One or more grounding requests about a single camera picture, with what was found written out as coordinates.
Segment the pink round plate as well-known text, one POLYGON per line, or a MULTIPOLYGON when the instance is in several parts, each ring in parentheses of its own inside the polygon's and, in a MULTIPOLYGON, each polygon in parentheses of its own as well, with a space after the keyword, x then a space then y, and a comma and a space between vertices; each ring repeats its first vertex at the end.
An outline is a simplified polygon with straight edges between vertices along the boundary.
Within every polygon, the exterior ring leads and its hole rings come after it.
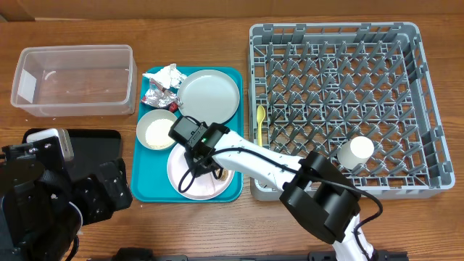
MULTIPOLYGON (((179 192, 178 185, 181 178, 188 170, 188 165, 184 157, 186 150, 179 144, 176 144, 167 159, 167 177, 175 192, 179 192)), ((212 174, 204 174, 195 178, 191 187, 181 196, 193 200, 207 200, 219 196, 232 183, 235 172, 228 170, 228 178, 225 181, 220 181, 219 178, 214 178, 212 174)))

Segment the grey bowl with rice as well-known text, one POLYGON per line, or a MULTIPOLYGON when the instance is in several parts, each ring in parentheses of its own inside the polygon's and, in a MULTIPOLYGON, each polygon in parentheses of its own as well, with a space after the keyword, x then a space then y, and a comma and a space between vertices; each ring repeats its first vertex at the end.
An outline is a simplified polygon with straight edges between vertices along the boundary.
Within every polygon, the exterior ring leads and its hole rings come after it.
POLYGON ((175 144, 168 133, 178 119, 172 112, 155 109, 144 114, 136 126, 136 137, 147 149, 165 150, 175 144))

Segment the grey round plate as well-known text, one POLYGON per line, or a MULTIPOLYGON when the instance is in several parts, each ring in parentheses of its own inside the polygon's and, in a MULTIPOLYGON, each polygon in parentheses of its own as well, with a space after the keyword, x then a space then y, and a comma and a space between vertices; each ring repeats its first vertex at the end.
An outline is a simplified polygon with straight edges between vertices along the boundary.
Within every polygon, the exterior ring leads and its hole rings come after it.
POLYGON ((225 123, 240 104, 239 87, 219 70, 200 70, 188 76, 177 92, 183 116, 211 123, 225 123))

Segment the yellow plastic spoon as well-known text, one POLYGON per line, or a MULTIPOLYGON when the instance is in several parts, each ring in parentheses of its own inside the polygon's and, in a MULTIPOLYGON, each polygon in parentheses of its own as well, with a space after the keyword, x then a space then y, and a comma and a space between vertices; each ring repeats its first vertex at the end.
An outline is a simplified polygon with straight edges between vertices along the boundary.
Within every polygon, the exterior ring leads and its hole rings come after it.
POLYGON ((257 144, 262 146, 262 124, 266 118, 267 112, 262 105, 257 107, 257 144))

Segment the brown food scrap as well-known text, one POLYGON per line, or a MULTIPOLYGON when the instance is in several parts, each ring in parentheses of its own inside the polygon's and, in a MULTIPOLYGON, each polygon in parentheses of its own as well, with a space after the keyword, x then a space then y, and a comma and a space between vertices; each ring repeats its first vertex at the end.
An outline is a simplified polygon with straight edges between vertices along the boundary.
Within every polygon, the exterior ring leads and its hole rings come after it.
POLYGON ((219 180, 220 181, 225 181, 227 178, 228 178, 228 170, 222 169, 220 171, 219 180))

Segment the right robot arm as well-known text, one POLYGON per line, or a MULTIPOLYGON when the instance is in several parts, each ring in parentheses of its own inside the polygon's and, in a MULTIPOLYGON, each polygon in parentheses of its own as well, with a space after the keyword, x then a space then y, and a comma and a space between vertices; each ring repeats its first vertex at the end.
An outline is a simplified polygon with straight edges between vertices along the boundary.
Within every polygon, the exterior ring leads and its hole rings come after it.
POLYGON ((293 218, 314 237, 330 244, 337 260, 378 259, 362 226, 383 211, 361 219, 359 200, 365 196, 377 206, 380 201, 356 188, 322 154, 279 154, 225 125, 207 125, 189 116, 179 117, 169 136, 186 150, 190 165, 185 174, 197 177, 214 170, 247 174, 280 191, 279 199, 293 218))

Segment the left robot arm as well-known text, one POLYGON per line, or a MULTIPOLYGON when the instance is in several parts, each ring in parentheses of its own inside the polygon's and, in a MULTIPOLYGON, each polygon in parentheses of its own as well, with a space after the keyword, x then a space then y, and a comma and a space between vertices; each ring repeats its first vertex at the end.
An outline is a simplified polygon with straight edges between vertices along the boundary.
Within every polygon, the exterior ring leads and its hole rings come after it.
POLYGON ((110 219, 133 198, 125 163, 102 163, 74 181, 51 142, 1 150, 1 260, 71 260, 85 225, 110 219))

